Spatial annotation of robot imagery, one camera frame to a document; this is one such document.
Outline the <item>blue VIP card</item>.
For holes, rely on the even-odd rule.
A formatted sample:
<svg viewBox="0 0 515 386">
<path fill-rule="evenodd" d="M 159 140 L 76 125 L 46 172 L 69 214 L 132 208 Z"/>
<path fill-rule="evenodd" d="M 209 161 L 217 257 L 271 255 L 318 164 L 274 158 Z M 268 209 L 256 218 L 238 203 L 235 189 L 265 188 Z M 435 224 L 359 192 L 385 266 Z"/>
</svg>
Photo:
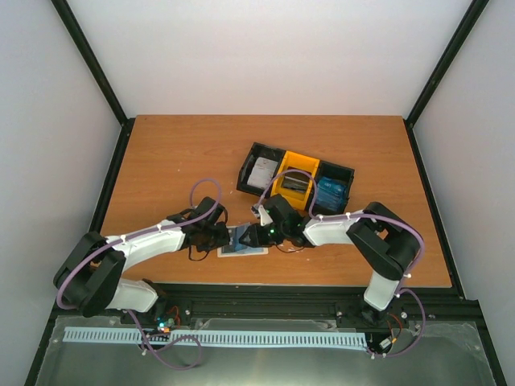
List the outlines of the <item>blue VIP card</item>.
<svg viewBox="0 0 515 386">
<path fill-rule="evenodd" d="M 229 244 L 225 246 L 227 253 L 246 253 L 249 247 L 240 242 L 240 238 L 246 232 L 248 225 L 229 227 Z"/>
</svg>

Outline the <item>beige card holder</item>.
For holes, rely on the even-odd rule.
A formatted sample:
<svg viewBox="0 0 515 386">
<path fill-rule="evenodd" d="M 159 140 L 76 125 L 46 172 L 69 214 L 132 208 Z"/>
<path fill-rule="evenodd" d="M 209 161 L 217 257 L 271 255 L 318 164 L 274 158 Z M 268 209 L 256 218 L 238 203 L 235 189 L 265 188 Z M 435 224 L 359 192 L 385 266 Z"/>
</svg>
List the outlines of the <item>beige card holder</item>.
<svg viewBox="0 0 515 386">
<path fill-rule="evenodd" d="M 217 249 L 218 257 L 244 257 L 244 256 L 261 256 L 268 253 L 268 248 L 253 248 L 242 244 L 239 238 L 250 226 L 250 223 L 238 226 L 229 226 L 229 243 Z"/>
</svg>

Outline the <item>black card stack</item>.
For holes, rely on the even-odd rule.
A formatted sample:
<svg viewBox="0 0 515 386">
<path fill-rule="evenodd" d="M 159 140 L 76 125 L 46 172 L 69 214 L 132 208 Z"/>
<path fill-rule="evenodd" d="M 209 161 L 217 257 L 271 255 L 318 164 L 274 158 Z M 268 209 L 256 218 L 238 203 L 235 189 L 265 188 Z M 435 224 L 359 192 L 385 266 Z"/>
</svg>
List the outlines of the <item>black card stack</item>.
<svg viewBox="0 0 515 386">
<path fill-rule="evenodd" d="M 290 191 L 306 193 L 310 183 L 310 178 L 305 174 L 291 171 L 283 175 L 281 187 Z"/>
</svg>

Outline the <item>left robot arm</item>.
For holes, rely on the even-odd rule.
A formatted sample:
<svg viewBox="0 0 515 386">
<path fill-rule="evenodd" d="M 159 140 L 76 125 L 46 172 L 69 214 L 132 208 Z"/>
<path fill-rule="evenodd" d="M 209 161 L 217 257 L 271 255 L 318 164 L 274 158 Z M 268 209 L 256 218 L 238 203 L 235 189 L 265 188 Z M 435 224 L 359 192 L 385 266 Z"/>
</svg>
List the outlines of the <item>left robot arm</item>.
<svg viewBox="0 0 515 386">
<path fill-rule="evenodd" d="M 56 303 L 89 318 L 104 310 L 132 310 L 149 323 L 159 323 L 167 303 L 148 279 L 122 277 L 128 269 L 166 253 L 195 248 L 210 253 L 229 243 L 227 209 L 210 197 L 168 216 L 156 225 L 120 236 L 88 232 L 81 237 L 53 283 Z"/>
</svg>

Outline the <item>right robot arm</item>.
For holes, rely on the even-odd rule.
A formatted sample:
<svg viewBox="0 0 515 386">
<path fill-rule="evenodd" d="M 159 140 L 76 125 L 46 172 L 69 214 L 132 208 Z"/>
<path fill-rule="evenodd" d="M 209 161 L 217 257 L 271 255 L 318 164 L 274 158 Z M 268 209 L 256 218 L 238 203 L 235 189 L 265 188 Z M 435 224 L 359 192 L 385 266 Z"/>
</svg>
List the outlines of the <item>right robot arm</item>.
<svg viewBox="0 0 515 386">
<path fill-rule="evenodd" d="M 269 248 L 285 240 L 297 248 L 356 247 L 373 273 L 354 314 L 371 325 L 384 319 L 425 252 L 420 233 L 379 202 L 340 215 L 303 216 L 281 195 L 274 195 L 258 205 L 256 213 L 259 221 L 238 237 L 240 244 L 250 248 Z"/>
</svg>

